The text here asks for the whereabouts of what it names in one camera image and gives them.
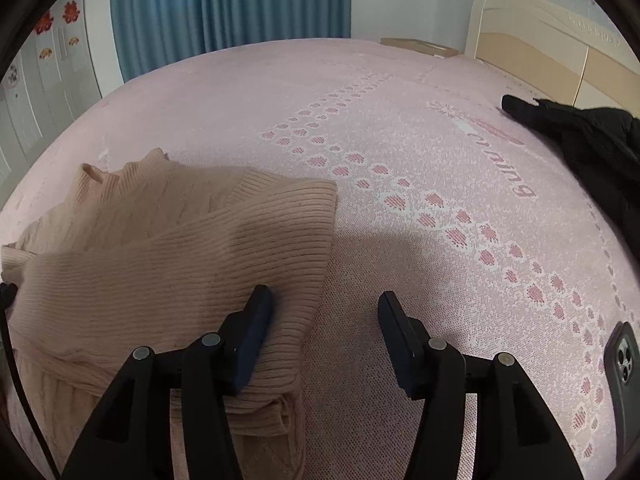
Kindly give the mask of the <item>pink knit sweater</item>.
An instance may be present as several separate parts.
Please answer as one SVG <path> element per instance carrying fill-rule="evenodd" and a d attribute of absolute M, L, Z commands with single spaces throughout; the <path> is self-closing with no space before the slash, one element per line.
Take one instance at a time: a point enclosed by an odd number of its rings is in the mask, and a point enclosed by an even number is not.
<path fill-rule="evenodd" d="M 26 396 L 55 463 L 128 353 L 175 350 L 241 309 L 258 285 L 274 317 L 248 385 L 228 399 L 249 479 L 304 469 L 302 347 L 334 235 L 333 181 L 200 168 L 161 150 L 115 172 L 82 165 L 65 200 L 1 249 Z"/>

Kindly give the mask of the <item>black smartphone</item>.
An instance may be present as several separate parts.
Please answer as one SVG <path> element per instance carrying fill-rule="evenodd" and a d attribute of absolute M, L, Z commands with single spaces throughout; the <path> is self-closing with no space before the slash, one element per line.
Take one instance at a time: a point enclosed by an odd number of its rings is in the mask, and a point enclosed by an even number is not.
<path fill-rule="evenodd" d="M 603 364 L 616 429 L 616 462 L 639 437 L 639 347 L 629 322 L 617 322 L 604 348 Z"/>

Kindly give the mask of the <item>pink patterned bed sheet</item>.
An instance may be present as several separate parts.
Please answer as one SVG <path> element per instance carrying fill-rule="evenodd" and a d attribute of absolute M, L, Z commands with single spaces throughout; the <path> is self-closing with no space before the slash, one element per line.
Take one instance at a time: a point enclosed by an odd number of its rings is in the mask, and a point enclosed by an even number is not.
<path fill-rule="evenodd" d="M 512 80 L 484 65 L 357 40 L 204 54 L 127 82 L 73 122 L 1 211 L 1 246 L 65 200 L 82 165 L 161 150 L 336 184 L 334 235 L 304 339 L 297 479 L 398 479 L 421 407 L 398 387 L 378 296 L 471 356 L 512 353 L 582 474 L 616 463 L 603 352 L 639 319 L 639 273 L 554 149 L 499 108 Z"/>

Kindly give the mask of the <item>black puffer jacket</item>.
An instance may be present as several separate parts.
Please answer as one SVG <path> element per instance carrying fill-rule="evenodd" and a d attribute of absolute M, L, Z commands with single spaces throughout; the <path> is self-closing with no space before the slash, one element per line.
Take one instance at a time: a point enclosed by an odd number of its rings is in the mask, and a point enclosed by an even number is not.
<path fill-rule="evenodd" d="M 582 186 L 639 255 L 639 119 L 614 107 L 581 110 L 506 94 L 502 110 L 558 146 Z"/>

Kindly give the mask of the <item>white wardrobe with red decals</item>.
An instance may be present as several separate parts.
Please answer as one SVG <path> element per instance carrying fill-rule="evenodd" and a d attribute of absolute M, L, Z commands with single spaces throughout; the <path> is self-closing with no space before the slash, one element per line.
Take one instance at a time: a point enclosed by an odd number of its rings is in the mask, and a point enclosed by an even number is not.
<path fill-rule="evenodd" d="M 102 99 L 85 0 L 56 0 L 1 77 L 1 200 L 39 156 Z"/>

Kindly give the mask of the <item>cream wooden headboard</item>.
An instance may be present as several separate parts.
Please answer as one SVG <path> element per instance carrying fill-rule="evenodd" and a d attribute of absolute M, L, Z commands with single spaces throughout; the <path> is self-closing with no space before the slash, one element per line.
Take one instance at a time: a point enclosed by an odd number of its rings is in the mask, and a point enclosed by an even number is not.
<path fill-rule="evenodd" d="M 553 101 L 639 114 L 639 60 L 626 40 L 547 0 L 473 0 L 464 54 Z"/>

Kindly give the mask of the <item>blue curtain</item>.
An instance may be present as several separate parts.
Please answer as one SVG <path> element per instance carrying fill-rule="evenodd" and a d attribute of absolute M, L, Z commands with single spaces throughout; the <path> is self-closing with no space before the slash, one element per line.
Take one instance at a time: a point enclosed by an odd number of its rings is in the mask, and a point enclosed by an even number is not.
<path fill-rule="evenodd" d="M 258 42 L 347 38 L 352 0 L 111 0 L 122 76 Z"/>

